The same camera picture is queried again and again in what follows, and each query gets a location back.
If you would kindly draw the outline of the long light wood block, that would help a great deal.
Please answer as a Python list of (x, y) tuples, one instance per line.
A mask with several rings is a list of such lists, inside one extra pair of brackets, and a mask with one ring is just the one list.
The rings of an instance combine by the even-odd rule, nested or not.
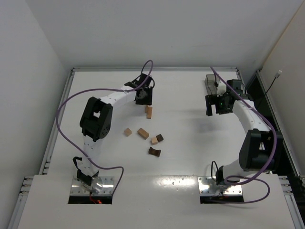
[(145, 106), (145, 113), (146, 113), (146, 118), (147, 119), (151, 119), (152, 118), (152, 111), (153, 111), (153, 107), (146, 105)]

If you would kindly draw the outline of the smoky transparent plastic bin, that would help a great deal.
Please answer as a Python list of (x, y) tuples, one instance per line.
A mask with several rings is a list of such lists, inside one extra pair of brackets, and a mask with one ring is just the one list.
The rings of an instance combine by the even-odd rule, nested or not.
[(220, 80), (214, 74), (207, 74), (204, 80), (204, 84), (207, 90), (208, 95), (216, 95), (217, 88)]

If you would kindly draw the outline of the light rectangular wood block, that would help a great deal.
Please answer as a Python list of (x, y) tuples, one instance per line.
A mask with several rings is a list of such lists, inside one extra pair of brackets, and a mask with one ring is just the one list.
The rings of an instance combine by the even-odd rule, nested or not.
[(144, 130), (143, 128), (139, 128), (137, 131), (138, 135), (140, 135), (143, 139), (147, 139), (150, 135), (149, 133)]

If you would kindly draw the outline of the small light wood cube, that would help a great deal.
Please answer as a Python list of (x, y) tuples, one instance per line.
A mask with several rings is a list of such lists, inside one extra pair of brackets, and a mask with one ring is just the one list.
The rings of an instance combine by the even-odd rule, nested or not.
[(130, 129), (130, 128), (126, 128), (126, 129), (124, 130), (124, 134), (125, 134), (126, 136), (130, 136), (130, 135), (132, 134), (131, 129)]

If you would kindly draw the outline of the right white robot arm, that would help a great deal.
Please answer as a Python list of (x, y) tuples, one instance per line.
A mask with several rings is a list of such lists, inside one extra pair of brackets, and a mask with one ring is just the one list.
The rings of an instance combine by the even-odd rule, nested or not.
[(217, 185), (238, 183), (241, 178), (258, 171), (275, 171), (279, 165), (283, 147), (283, 136), (258, 115), (250, 95), (242, 89), (241, 80), (228, 80), (214, 84), (215, 93), (205, 97), (206, 115), (212, 116), (212, 106), (219, 115), (235, 114), (246, 133), (239, 157), (229, 165), (216, 171)]

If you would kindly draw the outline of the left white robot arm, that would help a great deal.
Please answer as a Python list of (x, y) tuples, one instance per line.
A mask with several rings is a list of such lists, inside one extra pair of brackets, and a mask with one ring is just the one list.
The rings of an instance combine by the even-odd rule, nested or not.
[(87, 186), (92, 186), (99, 169), (93, 164), (101, 153), (103, 139), (108, 135), (113, 111), (135, 101), (137, 105), (151, 105), (153, 99), (154, 79), (142, 73), (131, 82), (127, 82), (118, 91), (110, 95), (89, 98), (80, 120), (84, 136), (83, 150), (85, 156), (77, 168), (77, 178)]

